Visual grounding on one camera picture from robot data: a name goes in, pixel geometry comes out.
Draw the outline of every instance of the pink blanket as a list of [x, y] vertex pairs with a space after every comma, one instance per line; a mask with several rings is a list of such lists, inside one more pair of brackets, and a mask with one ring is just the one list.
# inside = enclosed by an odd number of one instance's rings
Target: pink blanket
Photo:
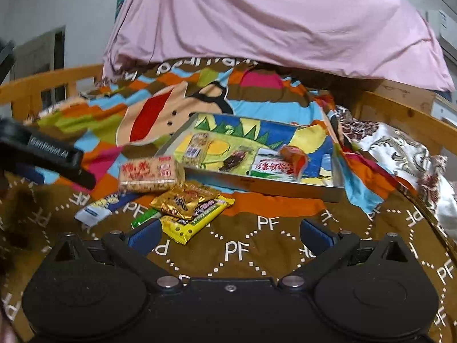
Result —
[[435, 36], [406, 0], [126, 0], [104, 74], [227, 56], [454, 90]]

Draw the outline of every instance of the blue gripper pad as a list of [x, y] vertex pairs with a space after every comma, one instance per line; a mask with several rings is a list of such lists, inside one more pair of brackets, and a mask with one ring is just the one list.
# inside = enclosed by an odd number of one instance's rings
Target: blue gripper pad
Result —
[[127, 244], [141, 255], [147, 256], [162, 238], [162, 224], [159, 219], [147, 221], [128, 233]]
[[300, 224], [300, 239], [314, 255], [318, 256], [338, 241], [338, 235], [321, 224], [304, 219]]

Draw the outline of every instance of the wooden bed frame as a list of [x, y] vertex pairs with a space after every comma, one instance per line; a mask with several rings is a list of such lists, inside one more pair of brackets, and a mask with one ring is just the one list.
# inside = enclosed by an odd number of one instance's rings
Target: wooden bed frame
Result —
[[[67, 98], [78, 95], [76, 82], [101, 79], [102, 65], [58, 69], [25, 77], [0, 86], [0, 105], [11, 103], [13, 117], [23, 121], [42, 110], [41, 92], [65, 86]], [[439, 154], [442, 147], [457, 155], [457, 129], [424, 112], [387, 99], [376, 93], [346, 89], [336, 101], [349, 108], [359, 120], [382, 121], [403, 130], [425, 145], [430, 154]]]

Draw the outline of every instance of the metal tray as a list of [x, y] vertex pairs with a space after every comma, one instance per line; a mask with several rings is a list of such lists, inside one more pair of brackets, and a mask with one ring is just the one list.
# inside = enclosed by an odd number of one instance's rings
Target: metal tray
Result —
[[[188, 130], [193, 129], [197, 123], [198, 115], [212, 115], [207, 112], [194, 114], [186, 123], [180, 127], [155, 154], [156, 156], [173, 155], [176, 148], [181, 144], [182, 140], [188, 135]], [[274, 122], [268, 120], [260, 120], [252, 117], [244, 117], [252, 120], [269, 122], [273, 124], [287, 125], [282, 122]], [[327, 202], [339, 202], [341, 195], [344, 193], [343, 176], [340, 170], [340, 164], [337, 160], [335, 152], [332, 155], [332, 178], [333, 186], [321, 186], [316, 184], [307, 184], [300, 182], [284, 182], [274, 179], [267, 179], [254, 176], [246, 176], [233, 174], [228, 172], [213, 171], [206, 169], [198, 169], [186, 167], [186, 178], [195, 179], [203, 184], [220, 186], [225, 188], [251, 191], [263, 193], [272, 196], [285, 196], [293, 198], [317, 198]]]

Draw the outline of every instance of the air conditioner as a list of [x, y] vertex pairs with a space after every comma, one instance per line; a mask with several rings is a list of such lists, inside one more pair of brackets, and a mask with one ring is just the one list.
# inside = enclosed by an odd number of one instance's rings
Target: air conditioner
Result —
[[426, 16], [444, 56], [457, 66], [457, 23], [442, 10], [428, 10]]

